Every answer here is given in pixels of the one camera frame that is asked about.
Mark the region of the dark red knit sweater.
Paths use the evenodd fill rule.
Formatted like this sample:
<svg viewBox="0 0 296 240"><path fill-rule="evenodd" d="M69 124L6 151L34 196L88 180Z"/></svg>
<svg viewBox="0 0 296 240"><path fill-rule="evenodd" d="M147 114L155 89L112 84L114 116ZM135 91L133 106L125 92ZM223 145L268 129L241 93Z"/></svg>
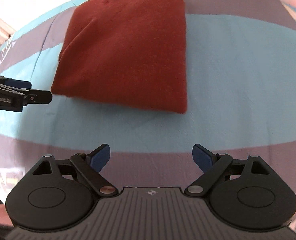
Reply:
<svg viewBox="0 0 296 240"><path fill-rule="evenodd" d="M184 0L88 0L70 19L51 92L183 114Z"/></svg>

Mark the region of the blue grey patterned bedsheet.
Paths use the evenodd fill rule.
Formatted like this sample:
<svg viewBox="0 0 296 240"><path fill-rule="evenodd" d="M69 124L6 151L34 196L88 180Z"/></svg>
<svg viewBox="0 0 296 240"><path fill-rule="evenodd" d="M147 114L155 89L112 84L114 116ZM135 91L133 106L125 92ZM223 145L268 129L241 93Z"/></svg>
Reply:
<svg viewBox="0 0 296 240"><path fill-rule="evenodd" d="M45 154L67 159L106 143L102 175L124 186L186 187L193 145L260 155L296 193L296 30L232 15L186 15L188 109L143 111L55 95L0 111L0 200ZM296 216L292 223L296 230Z"/></svg>

